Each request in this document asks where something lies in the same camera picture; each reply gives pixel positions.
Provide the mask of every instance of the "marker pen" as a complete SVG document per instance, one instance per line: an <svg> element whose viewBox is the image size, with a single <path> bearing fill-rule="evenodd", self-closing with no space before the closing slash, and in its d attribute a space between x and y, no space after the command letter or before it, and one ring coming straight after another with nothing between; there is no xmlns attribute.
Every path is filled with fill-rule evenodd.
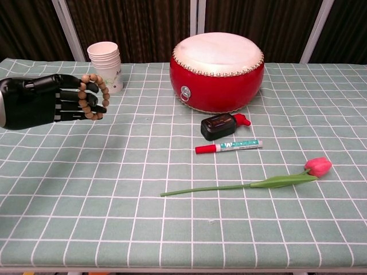
<svg viewBox="0 0 367 275"><path fill-rule="evenodd" d="M263 146L263 141L259 139L245 140L243 142L225 142L220 144L211 144L195 147L197 154L215 153L223 151L243 150L259 148Z"/></svg>

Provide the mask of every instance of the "green stem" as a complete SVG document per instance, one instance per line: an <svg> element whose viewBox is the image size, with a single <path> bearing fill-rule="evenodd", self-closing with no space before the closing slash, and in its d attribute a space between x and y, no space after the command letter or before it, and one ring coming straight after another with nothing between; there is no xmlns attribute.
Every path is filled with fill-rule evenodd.
<svg viewBox="0 0 367 275"><path fill-rule="evenodd" d="M306 175L310 171L311 171L311 169L306 169L306 170L304 170L302 173L300 173L298 175Z"/></svg>
<svg viewBox="0 0 367 275"><path fill-rule="evenodd" d="M171 196L171 195L178 195L178 194L184 194L184 193L190 193L190 192L212 191L212 190L230 190L230 189L240 189L240 188L250 188L250 184L229 185L229 186L213 186L213 187L201 187L201 188L194 188L194 189L179 190L179 191L162 193L161 194L161 197Z"/></svg>

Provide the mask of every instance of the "tulip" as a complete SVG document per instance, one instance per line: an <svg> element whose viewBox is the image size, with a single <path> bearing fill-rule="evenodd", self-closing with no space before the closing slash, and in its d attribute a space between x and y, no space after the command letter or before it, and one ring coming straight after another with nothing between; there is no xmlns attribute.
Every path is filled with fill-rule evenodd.
<svg viewBox="0 0 367 275"><path fill-rule="evenodd" d="M290 186L294 184L300 184L304 182L312 182L317 180L319 177L324 176L331 168L332 163L325 157L310 159L304 165L304 171L298 175L287 175L287 176L273 176L260 182L253 182L249 184L240 185L229 185L229 186L213 186L213 187L202 187L193 188L187 190L173 191L162 193L161 197L178 195L190 192L199 191L210 191L210 190L231 190L240 188L279 188L284 186Z"/></svg>
<svg viewBox="0 0 367 275"><path fill-rule="evenodd" d="M310 175L317 176L318 178L324 176L331 168L332 163L325 157L310 159L304 165L305 169L310 169L308 172Z"/></svg>

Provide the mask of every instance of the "wall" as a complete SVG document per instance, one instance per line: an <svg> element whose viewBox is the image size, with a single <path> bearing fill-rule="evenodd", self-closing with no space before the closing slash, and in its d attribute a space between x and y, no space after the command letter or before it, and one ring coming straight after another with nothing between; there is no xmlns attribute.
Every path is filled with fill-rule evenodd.
<svg viewBox="0 0 367 275"><path fill-rule="evenodd" d="M366 18L365 0L1 0L0 60L89 61L88 45L109 40L125 63L168 62L197 27L248 37L266 62L298 63L310 50L307 62L366 64Z"/></svg>

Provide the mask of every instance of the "cup rim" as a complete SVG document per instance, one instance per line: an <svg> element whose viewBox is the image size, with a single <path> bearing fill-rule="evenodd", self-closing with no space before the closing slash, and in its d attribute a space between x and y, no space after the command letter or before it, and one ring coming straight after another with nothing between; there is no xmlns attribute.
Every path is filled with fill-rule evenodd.
<svg viewBox="0 0 367 275"><path fill-rule="evenodd" d="M104 52L104 53L95 53L95 52L91 53L93 48L98 47L101 44L109 45L111 47L111 50L109 50L108 52ZM118 50L119 50L118 45L116 43L112 42L112 41L100 41L100 42L97 42L97 43L94 43L94 44L90 45L87 48L88 54L92 54L93 56L103 56L103 55L106 55L106 54L115 53Z"/></svg>

